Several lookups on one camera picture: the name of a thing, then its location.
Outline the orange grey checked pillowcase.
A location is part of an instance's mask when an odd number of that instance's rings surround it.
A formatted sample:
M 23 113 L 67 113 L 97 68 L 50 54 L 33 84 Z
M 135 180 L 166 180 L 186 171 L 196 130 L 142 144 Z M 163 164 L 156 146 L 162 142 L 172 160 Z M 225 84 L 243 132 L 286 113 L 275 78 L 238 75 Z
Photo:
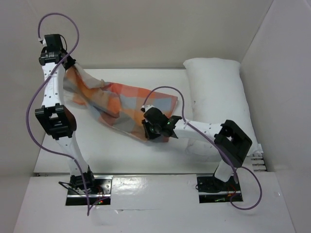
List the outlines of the orange grey checked pillowcase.
M 101 124 L 143 142 L 147 138 L 142 124 L 142 105 L 154 105 L 170 117 L 178 101 L 177 96 L 97 80 L 78 64 L 66 71 L 63 87 L 65 100 L 88 109 Z

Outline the white pillow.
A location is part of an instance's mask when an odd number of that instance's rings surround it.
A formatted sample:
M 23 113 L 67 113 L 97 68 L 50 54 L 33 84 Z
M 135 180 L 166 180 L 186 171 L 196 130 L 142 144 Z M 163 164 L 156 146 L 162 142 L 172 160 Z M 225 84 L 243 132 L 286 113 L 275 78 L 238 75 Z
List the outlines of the white pillow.
M 252 140 L 248 156 L 261 156 L 240 78 L 241 64 L 220 58 L 193 58 L 183 63 L 186 68 L 193 120 L 204 123 L 234 121 Z

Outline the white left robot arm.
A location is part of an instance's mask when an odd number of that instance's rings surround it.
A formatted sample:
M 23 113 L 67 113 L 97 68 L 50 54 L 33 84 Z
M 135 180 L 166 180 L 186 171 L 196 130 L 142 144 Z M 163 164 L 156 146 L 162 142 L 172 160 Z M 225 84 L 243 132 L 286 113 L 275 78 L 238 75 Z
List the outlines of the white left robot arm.
M 70 185 L 84 193 L 92 193 L 96 188 L 94 175 L 84 160 L 77 144 L 75 131 L 77 122 L 74 115 L 65 106 L 63 81 L 66 70 L 75 64 L 62 43 L 60 34 L 48 34 L 43 39 L 43 49 L 39 63 L 44 73 L 44 98 L 42 106 L 35 110 L 35 117 L 45 130 L 68 155 Z

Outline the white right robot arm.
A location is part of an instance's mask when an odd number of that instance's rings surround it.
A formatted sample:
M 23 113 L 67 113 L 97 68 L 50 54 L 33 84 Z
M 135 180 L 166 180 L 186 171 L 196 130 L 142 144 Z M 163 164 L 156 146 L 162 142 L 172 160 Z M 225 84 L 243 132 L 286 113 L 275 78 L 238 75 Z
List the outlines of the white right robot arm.
M 232 175 L 236 175 L 236 169 L 243 162 L 252 146 L 252 140 L 232 120 L 226 120 L 221 124 L 210 124 L 183 119 L 180 116 L 166 117 L 153 105 L 144 105 L 143 127 L 148 140 L 158 137 L 186 138 L 209 142 L 214 146 L 222 160 L 214 172 L 212 185 L 217 190 L 224 190 Z

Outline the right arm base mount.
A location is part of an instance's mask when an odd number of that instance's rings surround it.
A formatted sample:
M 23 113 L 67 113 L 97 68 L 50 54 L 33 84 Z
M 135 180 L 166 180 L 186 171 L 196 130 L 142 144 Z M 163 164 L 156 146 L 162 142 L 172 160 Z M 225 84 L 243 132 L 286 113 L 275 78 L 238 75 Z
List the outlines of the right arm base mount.
M 235 183 L 232 175 L 227 182 L 216 179 L 212 174 L 197 174 L 197 184 L 199 203 L 225 203 L 242 202 L 242 192 L 239 183 Z

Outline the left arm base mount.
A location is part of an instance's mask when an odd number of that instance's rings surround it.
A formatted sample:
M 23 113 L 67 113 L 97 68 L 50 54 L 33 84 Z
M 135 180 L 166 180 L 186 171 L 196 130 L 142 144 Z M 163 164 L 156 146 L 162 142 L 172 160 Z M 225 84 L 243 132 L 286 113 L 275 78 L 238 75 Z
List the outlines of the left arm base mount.
M 87 190 L 90 206 L 110 205 L 112 191 L 112 176 L 95 175 L 95 186 Z M 84 188 L 73 188 L 73 185 L 66 182 L 58 182 L 67 190 L 66 206 L 85 206 L 87 205 L 86 193 Z

